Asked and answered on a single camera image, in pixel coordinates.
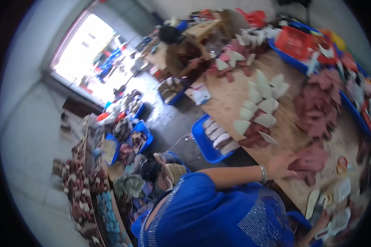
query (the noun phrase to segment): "silver bracelet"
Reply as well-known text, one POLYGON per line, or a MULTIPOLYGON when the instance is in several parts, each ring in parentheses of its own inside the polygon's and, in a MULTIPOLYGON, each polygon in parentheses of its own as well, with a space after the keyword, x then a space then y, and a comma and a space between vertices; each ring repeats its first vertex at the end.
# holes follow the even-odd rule
POLYGON ((261 173, 262 173, 262 180, 261 180, 261 183, 262 184, 265 184, 267 181, 268 181, 268 174, 267 174, 267 170, 265 170, 265 167, 262 166, 262 165, 258 165, 260 168, 261 168, 261 173))

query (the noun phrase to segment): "wooden table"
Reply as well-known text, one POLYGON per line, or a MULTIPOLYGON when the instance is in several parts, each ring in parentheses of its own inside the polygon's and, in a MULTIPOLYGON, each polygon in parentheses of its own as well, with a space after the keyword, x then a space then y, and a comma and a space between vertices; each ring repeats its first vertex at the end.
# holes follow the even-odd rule
MULTIPOLYGON (((198 41, 198 42, 201 42, 203 41, 204 38, 206 38, 207 36, 209 36, 213 30, 215 28, 220 28, 222 30, 222 32, 224 33, 224 35, 228 38, 228 40, 231 40, 232 39, 232 36, 231 34, 228 32, 228 29, 227 27, 225 26, 224 24, 224 21, 222 20, 211 20, 211 21, 204 21, 200 24, 197 24, 195 26, 192 26, 190 28, 187 28, 183 34, 184 35, 194 35, 195 39, 198 41)), ((150 47, 148 47, 146 49, 146 51, 148 51, 148 53, 146 53, 146 59, 154 64, 155 66, 158 67, 159 70, 165 70, 166 69, 166 49, 167 49, 167 45, 164 44, 164 43, 159 43, 159 45, 157 46, 157 50, 154 54, 151 54, 149 53, 149 51, 151 50, 151 48, 157 43, 159 42, 158 39, 156 40, 153 40, 151 42, 151 45, 149 45, 150 47)))
MULTIPOLYGON (((279 144, 269 145, 266 148, 243 147, 257 163, 267 164, 271 157, 280 151, 292 150, 296 152, 311 141, 311 138, 295 125, 297 115, 293 105, 293 99, 299 94, 306 76, 284 63, 274 51, 262 55, 253 62, 250 68, 251 77, 246 77, 241 70, 235 69, 233 73, 235 80, 232 83, 229 83, 225 77, 208 76, 205 84, 212 94, 212 98, 206 104, 201 105, 201 108, 219 122, 236 141, 244 139, 235 131, 233 121, 239 120, 239 107, 242 106, 244 100, 248 99, 248 80, 255 81, 255 69, 260 69, 268 79, 280 73, 284 74, 284 80, 290 84, 290 89, 279 100, 280 106, 273 114, 277 123, 271 128, 271 136, 279 144)), ((324 150, 329 153, 330 157, 324 170, 316 175, 315 187, 324 185, 338 177, 336 173, 337 160, 340 156, 345 156, 347 161, 357 169, 356 171, 348 171, 346 175, 351 179, 352 194, 358 191, 358 178, 363 170, 363 167, 356 164, 359 135, 358 127, 350 114, 342 110, 338 127, 332 133, 331 140, 324 142, 324 150)), ((304 181, 293 179, 277 179, 275 182, 297 208, 305 214, 308 195, 313 188, 307 186, 304 181)))

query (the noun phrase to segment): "blue shirt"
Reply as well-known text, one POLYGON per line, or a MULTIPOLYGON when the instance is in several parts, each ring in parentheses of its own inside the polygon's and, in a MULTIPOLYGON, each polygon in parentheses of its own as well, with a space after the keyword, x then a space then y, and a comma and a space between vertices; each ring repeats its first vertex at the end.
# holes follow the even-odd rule
POLYGON ((204 173, 182 176, 139 246, 294 246, 279 195, 258 183, 217 192, 204 173))

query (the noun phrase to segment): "green fabric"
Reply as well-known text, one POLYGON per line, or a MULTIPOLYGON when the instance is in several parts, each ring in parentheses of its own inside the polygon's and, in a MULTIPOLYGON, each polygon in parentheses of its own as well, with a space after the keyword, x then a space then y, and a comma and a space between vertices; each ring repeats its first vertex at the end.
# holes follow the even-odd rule
POLYGON ((118 198, 128 195, 132 198, 144 197, 142 187, 144 180, 139 174, 128 174, 113 181, 114 193, 118 198))

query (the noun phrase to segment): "red plastic basket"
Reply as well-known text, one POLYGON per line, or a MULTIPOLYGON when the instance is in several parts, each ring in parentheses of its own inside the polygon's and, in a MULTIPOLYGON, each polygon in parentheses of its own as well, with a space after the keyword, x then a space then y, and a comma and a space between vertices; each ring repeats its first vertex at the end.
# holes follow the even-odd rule
POLYGON ((244 16, 250 27, 262 28, 266 26, 267 17, 264 11, 257 10, 248 14, 240 8, 236 8, 236 11, 244 16))
POLYGON ((308 58, 308 48, 312 45, 312 36, 295 28, 284 26, 275 42, 282 52, 299 60, 308 58))

